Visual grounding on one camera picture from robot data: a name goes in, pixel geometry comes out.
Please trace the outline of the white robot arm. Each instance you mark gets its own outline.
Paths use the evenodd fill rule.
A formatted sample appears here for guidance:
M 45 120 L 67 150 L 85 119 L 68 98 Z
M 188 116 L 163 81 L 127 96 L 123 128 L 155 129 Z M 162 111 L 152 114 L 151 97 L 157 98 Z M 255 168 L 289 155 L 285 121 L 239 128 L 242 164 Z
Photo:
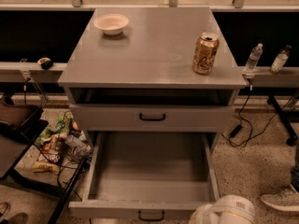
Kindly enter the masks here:
M 215 203 L 199 206 L 189 224 L 254 224 L 255 208 L 241 196 L 226 195 Z

